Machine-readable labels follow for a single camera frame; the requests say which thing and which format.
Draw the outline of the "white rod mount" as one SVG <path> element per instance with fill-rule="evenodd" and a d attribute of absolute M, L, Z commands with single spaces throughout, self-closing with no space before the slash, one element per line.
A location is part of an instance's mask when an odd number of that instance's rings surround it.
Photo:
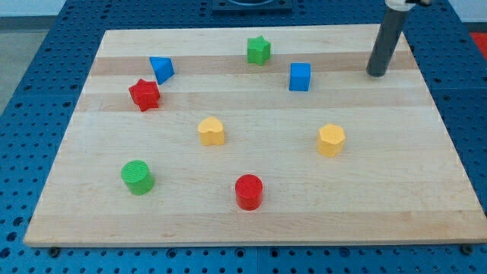
<path fill-rule="evenodd" d="M 395 11 L 410 11 L 416 5 L 431 5 L 431 0 L 385 0 L 385 4 Z"/>

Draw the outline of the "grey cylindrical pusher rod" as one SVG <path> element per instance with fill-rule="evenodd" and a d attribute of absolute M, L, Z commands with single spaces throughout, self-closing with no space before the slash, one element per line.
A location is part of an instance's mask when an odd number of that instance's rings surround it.
<path fill-rule="evenodd" d="M 396 11 L 392 8 L 386 10 L 366 67 L 370 76 L 385 75 L 408 14 L 408 11 Z"/>

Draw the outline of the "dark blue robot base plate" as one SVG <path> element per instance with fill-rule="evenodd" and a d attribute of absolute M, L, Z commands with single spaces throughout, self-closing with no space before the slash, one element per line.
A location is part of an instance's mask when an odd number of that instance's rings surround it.
<path fill-rule="evenodd" d="M 212 14 L 292 12 L 292 0 L 211 0 Z"/>

